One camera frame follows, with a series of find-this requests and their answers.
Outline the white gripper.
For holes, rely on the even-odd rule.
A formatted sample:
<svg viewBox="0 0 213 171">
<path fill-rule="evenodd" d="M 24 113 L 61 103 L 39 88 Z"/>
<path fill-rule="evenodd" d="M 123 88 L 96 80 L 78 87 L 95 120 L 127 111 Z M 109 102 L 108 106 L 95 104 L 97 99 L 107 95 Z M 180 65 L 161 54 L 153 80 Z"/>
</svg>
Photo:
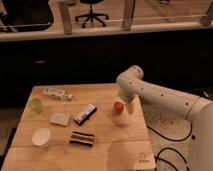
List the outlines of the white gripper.
<svg viewBox="0 0 213 171">
<path fill-rule="evenodd" d="M 117 95 L 126 103 L 125 106 L 128 114 L 132 115 L 134 113 L 134 93 L 130 90 L 119 88 Z"/>
</svg>

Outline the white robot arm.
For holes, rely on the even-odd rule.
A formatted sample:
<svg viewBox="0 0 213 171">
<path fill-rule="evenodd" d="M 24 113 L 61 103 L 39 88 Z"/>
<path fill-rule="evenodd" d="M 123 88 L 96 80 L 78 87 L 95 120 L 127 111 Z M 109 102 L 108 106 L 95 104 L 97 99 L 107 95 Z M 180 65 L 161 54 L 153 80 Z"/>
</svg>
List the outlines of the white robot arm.
<svg viewBox="0 0 213 171">
<path fill-rule="evenodd" d="M 188 161 L 191 171 L 213 171 L 213 101 L 143 81 L 144 72 L 133 65 L 116 78 L 118 96 L 129 103 L 135 96 L 162 105 L 192 124 Z"/>
</svg>

